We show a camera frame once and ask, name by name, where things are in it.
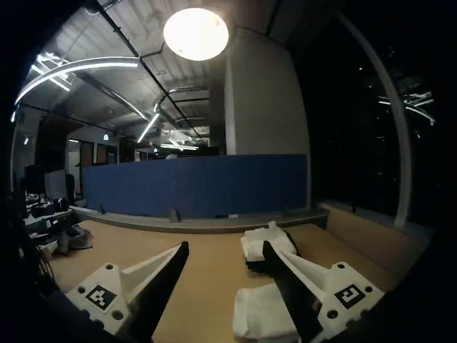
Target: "round ceiling light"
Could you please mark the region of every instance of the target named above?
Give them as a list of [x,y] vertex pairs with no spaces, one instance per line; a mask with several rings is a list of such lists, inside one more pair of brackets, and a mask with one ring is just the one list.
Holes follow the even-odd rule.
[[193,61],[204,61],[225,49],[229,30],[217,14],[191,8],[176,12],[168,19],[163,37],[175,54]]

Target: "blue fabric divider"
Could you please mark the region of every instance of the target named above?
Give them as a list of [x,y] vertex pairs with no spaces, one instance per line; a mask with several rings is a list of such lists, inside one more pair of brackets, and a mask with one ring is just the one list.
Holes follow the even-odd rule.
[[89,167],[86,205],[107,212],[205,218],[306,206],[306,155],[230,155]]

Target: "exposed ceiling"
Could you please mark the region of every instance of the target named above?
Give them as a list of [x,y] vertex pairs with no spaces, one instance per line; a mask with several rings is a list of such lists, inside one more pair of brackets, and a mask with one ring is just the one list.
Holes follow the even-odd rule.
[[[140,55],[161,49],[162,29],[176,11],[187,7],[212,7],[219,11],[238,28],[240,26],[268,32],[270,37],[285,46],[291,42],[300,45],[297,35],[304,28],[313,27],[312,19],[319,17],[323,22],[322,11],[329,13],[329,4],[340,1],[307,0],[121,0],[106,10],[129,39]],[[113,32],[113,28],[101,15],[90,15],[85,8],[79,9],[56,33],[43,51],[55,53],[68,60],[107,56],[132,56],[130,50]],[[174,54],[165,44],[159,54],[144,58],[159,82],[170,89],[180,86],[209,86],[211,62],[189,61]],[[152,110],[160,96],[160,88],[142,66],[136,69],[97,69],[90,72],[99,82],[110,87],[141,111]],[[40,105],[48,110],[73,115],[91,123],[104,123],[111,129],[125,131],[127,127],[145,125],[145,121],[130,109],[103,94],[95,87],[74,78],[70,91],[66,92],[53,83],[45,82],[25,98],[24,102]],[[173,99],[208,98],[208,91],[176,93]],[[194,126],[207,125],[205,118],[210,115],[207,99],[195,102],[179,102],[185,116]],[[165,100],[163,108],[175,119],[182,119],[170,101]]]

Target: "desk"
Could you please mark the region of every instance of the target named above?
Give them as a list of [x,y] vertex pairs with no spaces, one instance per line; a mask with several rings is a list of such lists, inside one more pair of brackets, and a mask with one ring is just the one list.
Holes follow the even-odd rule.
[[[189,258],[157,326],[155,343],[235,343],[232,319],[236,292],[273,280],[251,273],[245,266],[242,233],[178,234],[140,231],[84,221],[93,248],[56,256],[51,261],[57,282],[68,292],[105,262],[121,268],[137,264],[182,241],[189,242]],[[286,229],[302,256],[325,267],[346,261],[382,290],[396,279],[315,225]]]
[[29,213],[29,216],[24,219],[26,231],[28,233],[32,233],[33,227],[35,225],[38,225],[43,219],[49,219],[49,218],[58,219],[58,218],[68,216],[70,213],[71,213],[71,210],[67,210],[67,211],[63,211],[63,212],[55,212],[54,214],[50,214],[48,216],[41,216],[38,218],[35,218],[34,216],[31,215],[31,213]]

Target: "computer monitor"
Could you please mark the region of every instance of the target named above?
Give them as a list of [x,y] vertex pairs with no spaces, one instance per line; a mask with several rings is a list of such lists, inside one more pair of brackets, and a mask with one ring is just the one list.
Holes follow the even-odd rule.
[[46,197],[68,200],[65,169],[45,174]]

